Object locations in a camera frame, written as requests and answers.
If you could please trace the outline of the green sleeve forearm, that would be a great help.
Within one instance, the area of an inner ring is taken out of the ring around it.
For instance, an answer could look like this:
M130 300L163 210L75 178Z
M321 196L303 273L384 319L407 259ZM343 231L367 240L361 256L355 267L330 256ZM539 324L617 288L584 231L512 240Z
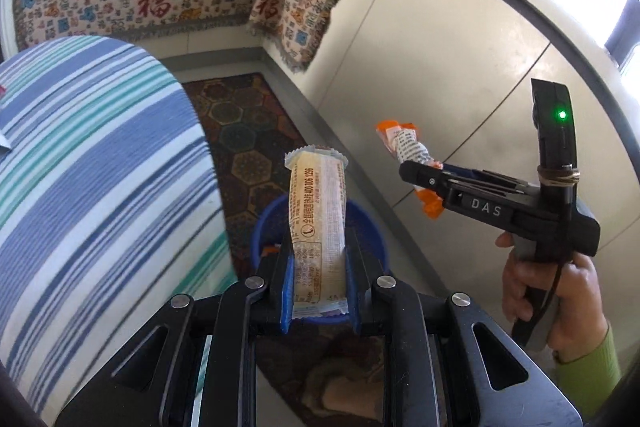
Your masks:
M555 384L576 407L584 421L596 415L622 378L620 362L615 350L612 327L600 345L588 355L563 362L553 353Z

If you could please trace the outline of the person right hand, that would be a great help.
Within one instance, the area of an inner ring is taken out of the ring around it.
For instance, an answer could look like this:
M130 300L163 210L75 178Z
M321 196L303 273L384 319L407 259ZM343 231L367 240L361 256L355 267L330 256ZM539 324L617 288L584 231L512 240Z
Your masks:
M510 253L502 272L502 311L510 322L530 320L534 311L525 299L525 289L548 291L553 283L558 284L559 308L547 345L561 362L570 363L596 350L608 333L598 274L590 257L575 253L558 272L554 265L518 261Z

